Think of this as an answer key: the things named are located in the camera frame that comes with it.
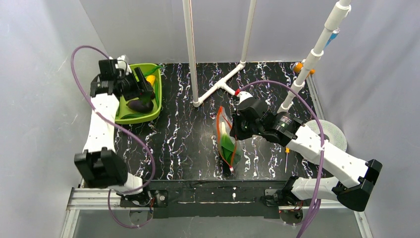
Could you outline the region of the toy purple eggplant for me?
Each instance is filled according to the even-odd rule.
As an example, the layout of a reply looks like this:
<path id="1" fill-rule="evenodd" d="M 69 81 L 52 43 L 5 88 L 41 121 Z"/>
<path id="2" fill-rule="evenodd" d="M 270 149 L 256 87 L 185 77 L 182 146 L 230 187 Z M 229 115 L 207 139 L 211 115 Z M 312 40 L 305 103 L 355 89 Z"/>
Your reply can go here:
<path id="1" fill-rule="evenodd" d="M 127 102 L 126 106 L 138 113 L 147 114 L 154 109 L 154 104 L 152 100 L 144 101 L 140 99 L 135 99 Z"/>

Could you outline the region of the clear zip bag orange zipper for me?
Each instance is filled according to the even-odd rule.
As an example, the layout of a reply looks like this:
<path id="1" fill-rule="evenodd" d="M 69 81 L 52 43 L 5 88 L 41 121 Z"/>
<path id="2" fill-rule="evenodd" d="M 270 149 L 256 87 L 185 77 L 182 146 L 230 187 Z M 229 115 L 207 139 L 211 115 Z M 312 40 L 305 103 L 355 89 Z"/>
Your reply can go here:
<path id="1" fill-rule="evenodd" d="M 229 171 L 233 173 L 239 164 L 243 153 L 239 142 L 234 137 L 230 136 L 230 132 L 233 129 L 232 121 L 223 106 L 218 108 L 214 126 L 219 156 L 223 163 L 229 168 Z"/>

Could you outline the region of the toy bok choy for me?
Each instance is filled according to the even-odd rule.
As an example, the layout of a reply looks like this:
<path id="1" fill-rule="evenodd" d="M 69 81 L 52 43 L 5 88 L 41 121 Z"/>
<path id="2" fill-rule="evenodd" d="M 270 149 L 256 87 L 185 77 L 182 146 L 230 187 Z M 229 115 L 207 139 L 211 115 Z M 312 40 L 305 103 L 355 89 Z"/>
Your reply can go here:
<path id="1" fill-rule="evenodd" d="M 229 135 L 230 129 L 225 121 L 218 124 L 218 149 L 222 159 L 234 167 L 239 163 L 242 155 L 238 142 Z"/>

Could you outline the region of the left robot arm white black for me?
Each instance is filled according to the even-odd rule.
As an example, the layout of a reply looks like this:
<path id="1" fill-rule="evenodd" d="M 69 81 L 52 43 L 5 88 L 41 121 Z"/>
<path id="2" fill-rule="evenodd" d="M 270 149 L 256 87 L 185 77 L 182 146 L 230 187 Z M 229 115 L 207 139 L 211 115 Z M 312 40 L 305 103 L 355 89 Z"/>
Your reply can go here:
<path id="1" fill-rule="evenodd" d="M 92 109 L 89 132 L 82 152 L 74 156 L 74 164 L 87 188 L 114 191 L 135 206 L 148 206 L 154 198 L 144 185 L 145 180 L 130 173 L 115 150 L 120 98 L 140 95 L 146 84 L 137 81 L 127 60 L 122 55 L 98 62 L 100 72 L 91 81 L 86 95 Z"/>

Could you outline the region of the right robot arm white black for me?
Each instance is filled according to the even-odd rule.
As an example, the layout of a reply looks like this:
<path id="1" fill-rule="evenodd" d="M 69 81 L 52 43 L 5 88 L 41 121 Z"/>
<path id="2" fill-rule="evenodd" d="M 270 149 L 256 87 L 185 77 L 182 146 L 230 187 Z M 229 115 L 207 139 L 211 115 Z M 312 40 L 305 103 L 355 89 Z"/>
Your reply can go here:
<path id="1" fill-rule="evenodd" d="M 318 199 L 338 201 L 353 211 L 366 209 L 383 167 L 381 162 L 365 161 L 344 152 L 322 139 L 320 133 L 315 133 L 302 120 L 285 112 L 272 113 L 264 101 L 249 93 L 240 93 L 232 119 L 230 136 L 234 139 L 261 136 L 299 153 L 312 164 L 322 165 L 332 174 L 330 178 L 321 178 L 320 182 L 290 177 L 282 189 L 264 196 L 270 206 L 295 205 L 311 199 L 316 192 Z"/>

